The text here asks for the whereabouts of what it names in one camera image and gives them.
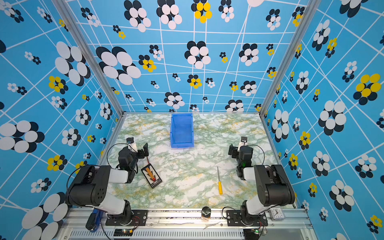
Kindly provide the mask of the yellow handled screwdriver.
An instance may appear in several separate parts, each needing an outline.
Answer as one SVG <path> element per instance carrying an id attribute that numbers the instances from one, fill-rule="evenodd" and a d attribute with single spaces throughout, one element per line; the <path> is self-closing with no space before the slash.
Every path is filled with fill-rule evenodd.
<path id="1" fill-rule="evenodd" d="M 217 167 L 217 173 L 218 173 L 218 188 L 219 188 L 219 194 L 222 195 L 223 194 L 223 186 L 222 186 L 222 182 L 221 182 L 221 178 L 220 178 L 220 171 L 219 171 L 219 168 Z"/>

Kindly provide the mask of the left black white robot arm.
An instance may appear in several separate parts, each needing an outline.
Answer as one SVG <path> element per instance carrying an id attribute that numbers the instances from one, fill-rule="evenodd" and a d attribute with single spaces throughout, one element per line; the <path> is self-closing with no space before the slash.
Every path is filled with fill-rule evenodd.
<path id="1" fill-rule="evenodd" d="M 66 203 L 77 207 L 89 207 L 107 214 L 107 224 L 139 226 L 142 219 L 136 216 L 127 200 L 119 199 L 108 193 L 109 184 L 130 184 L 138 172 L 139 159 L 149 156 L 148 144 L 137 150 L 128 144 L 120 150 L 118 167 L 110 165 L 86 165 L 79 167 L 71 184 L 67 184 Z"/>

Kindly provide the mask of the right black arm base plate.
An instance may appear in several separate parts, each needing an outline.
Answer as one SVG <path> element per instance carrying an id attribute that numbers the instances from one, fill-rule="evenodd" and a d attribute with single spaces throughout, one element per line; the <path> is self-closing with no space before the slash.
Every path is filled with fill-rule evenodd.
<path id="1" fill-rule="evenodd" d="M 240 210 L 226 210 L 224 217 L 227 219 L 229 227 L 267 227 L 268 220 L 266 214 L 249 215 Z"/>

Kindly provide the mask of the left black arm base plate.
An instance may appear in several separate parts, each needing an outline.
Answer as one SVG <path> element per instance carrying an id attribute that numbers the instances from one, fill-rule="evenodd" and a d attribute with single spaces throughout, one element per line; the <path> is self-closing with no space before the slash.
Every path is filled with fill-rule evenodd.
<path id="1" fill-rule="evenodd" d="M 145 226 L 148 210 L 131 210 L 127 214 L 107 215 L 106 226 Z"/>

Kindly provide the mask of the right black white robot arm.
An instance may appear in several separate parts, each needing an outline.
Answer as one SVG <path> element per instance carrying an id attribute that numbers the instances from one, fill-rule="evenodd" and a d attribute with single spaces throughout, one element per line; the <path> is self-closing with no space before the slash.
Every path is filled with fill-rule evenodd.
<path id="1" fill-rule="evenodd" d="M 229 146 L 228 155 L 237 160 L 237 176 L 243 181 L 256 183 L 257 196 L 241 205 L 241 221 L 246 226 L 262 222 L 262 215 L 274 207 L 292 205 L 295 193 L 281 165 L 252 165 L 254 149 L 243 145 Z"/>

